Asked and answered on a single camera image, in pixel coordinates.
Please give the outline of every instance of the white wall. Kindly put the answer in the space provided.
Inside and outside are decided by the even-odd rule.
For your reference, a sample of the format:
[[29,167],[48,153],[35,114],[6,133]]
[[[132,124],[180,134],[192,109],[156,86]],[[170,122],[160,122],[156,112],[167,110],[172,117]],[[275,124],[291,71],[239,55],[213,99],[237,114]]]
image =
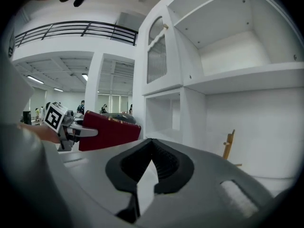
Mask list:
[[112,96],[112,107],[111,113],[118,113],[119,112],[119,96],[113,95]]
[[46,91],[34,87],[34,94],[30,98],[30,114],[31,116],[36,116],[36,108],[45,107],[45,95]]
[[77,107],[81,101],[85,99],[85,93],[73,93],[73,92],[53,92],[52,103],[61,102],[61,104],[67,107],[69,110],[77,112]]
[[292,182],[304,154],[304,89],[208,95],[207,149],[223,154],[235,129],[229,161],[267,185]]
[[266,49],[252,31],[216,41],[199,53],[205,76],[271,63]]

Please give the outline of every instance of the balcony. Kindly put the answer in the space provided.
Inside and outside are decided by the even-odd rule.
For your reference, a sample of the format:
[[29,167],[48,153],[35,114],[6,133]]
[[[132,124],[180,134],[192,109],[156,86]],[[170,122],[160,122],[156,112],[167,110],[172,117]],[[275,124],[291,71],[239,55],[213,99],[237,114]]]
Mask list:
[[30,29],[16,36],[16,47],[57,37],[98,37],[135,46],[138,32],[123,26],[97,21],[65,21]]

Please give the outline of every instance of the white pillar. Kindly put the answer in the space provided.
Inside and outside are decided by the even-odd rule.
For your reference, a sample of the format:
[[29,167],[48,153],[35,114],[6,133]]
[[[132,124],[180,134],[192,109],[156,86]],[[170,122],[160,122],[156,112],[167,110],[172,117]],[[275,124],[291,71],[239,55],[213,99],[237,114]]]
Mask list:
[[104,54],[95,52],[91,61],[88,80],[85,88],[85,111],[89,110],[92,112],[97,112],[97,91],[103,62]]
[[45,104],[44,105],[46,105],[48,102],[50,102],[50,103],[54,102],[53,101],[53,99],[54,99],[53,98],[53,93],[54,93],[54,90],[52,90],[52,89],[49,89],[49,90],[46,91],[46,99],[45,99]]
[[112,91],[110,91],[109,95],[109,113],[112,113]]

